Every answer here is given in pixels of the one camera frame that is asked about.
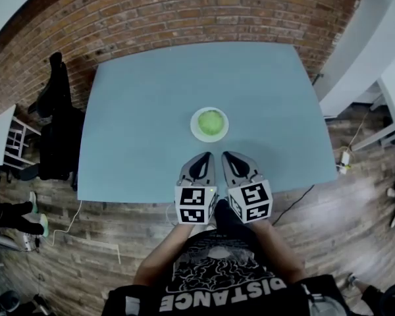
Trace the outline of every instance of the black chair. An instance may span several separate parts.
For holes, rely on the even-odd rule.
[[[42,180],[67,180],[72,173],[72,187],[77,190],[80,140],[85,114],[72,106],[67,69],[61,53],[50,56],[51,76],[28,113],[52,117],[41,129],[39,164],[20,171],[21,180],[39,176]]]

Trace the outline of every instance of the black t-shirt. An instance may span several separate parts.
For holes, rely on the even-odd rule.
[[[213,230],[190,238],[159,286],[113,290],[103,316],[350,314],[330,275],[287,286],[249,235],[244,227],[234,235]]]

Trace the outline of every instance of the chair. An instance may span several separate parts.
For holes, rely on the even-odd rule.
[[[385,147],[395,140],[395,62],[383,72],[377,83],[381,87],[382,95],[372,104],[370,110],[374,111],[379,105],[387,104],[392,117],[392,123],[376,134],[354,144],[351,147],[352,151],[362,149],[378,140]]]
[[[61,53],[50,56],[51,76],[28,113],[52,117],[41,129],[39,164],[20,171],[21,180],[39,176],[42,180],[67,180],[72,173],[72,187],[77,190],[80,141],[85,114],[72,106],[67,69]]]

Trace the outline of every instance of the green object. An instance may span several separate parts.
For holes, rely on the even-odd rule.
[[[224,118],[216,110],[208,110],[200,114],[197,119],[200,130],[208,136],[219,134],[224,128]]]

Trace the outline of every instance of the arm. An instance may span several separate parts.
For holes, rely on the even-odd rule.
[[[194,224],[178,224],[140,264],[133,284],[153,286],[174,263],[192,232]]]
[[[268,220],[250,223],[263,252],[287,283],[295,283],[307,277],[303,263],[285,243]]]

